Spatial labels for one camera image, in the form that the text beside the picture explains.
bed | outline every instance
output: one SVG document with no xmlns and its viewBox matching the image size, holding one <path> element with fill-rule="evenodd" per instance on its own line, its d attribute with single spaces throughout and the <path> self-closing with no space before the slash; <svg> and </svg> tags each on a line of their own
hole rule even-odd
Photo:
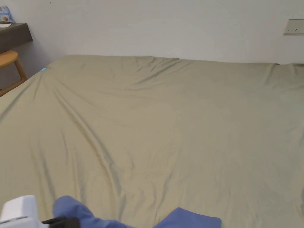
<svg viewBox="0 0 304 228">
<path fill-rule="evenodd" d="M 70 195 L 153 227 L 303 227 L 304 65 L 66 56 L 0 99 L 0 205 Z"/>
</svg>

blue cloth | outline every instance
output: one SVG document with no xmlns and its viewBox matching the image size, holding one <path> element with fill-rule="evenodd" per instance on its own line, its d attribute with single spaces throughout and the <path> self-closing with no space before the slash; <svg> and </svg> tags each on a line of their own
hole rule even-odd
<svg viewBox="0 0 304 228">
<path fill-rule="evenodd" d="M 76 217 L 80 221 L 81 228 L 133 228 L 116 220 L 96 218 L 84 204 L 70 196 L 63 196 L 55 201 L 53 215 L 55 218 Z M 219 218 L 199 215 L 177 208 L 154 228 L 221 228 L 221 223 Z"/>
</svg>

wooden stool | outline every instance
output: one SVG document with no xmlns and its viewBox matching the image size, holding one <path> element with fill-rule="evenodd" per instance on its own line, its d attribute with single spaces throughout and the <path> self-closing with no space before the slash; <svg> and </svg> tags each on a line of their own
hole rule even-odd
<svg viewBox="0 0 304 228">
<path fill-rule="evenodd" d="M 2 97 L 4 94 L 6 94 L 7 92 L 11 91 L 12 89 L 16 88 L 17 86 L 21 85 L 22 83 L 24 83 L 27 78 L 26 75 L 24 73 L 24 70 L 19 62 L 18 59 L 18 53 L 15 51 L 7 51 L 5 53 L 0 54 L 0 68 L 2 67 L 6 67 L 7 65 L 11 64 L 11 63 L 15 63 L 15 66 L 17 68 L 17 71 L 20 75 L 20 81 L 18 81 L 15 84 L 12 84 L 10 87 L 5 88 L 5 89 L 0 89 L 0 97 Z"/>
</svg>

wall socket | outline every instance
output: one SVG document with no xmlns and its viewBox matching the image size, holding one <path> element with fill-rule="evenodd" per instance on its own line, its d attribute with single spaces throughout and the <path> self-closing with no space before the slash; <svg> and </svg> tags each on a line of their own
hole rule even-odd
<svg viewBox="0 0 304 228">
<path fill-rule="evenodd" d="M 289 19 L 284 35 L 289 34 L 304 34 L 304 19 Z"/>
</svg>

dark wooden desk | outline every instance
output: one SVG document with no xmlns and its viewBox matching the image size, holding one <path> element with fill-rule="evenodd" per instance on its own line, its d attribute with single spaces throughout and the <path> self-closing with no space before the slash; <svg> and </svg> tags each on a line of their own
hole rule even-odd
<svg viewBox="0 0 304 228">
<path fill-rule="evenodd" d="M 0 53 L 32 40 L 33 38 L 26 23 L 15 23 L 8 28 L 0 28 Z"/>
</svg>

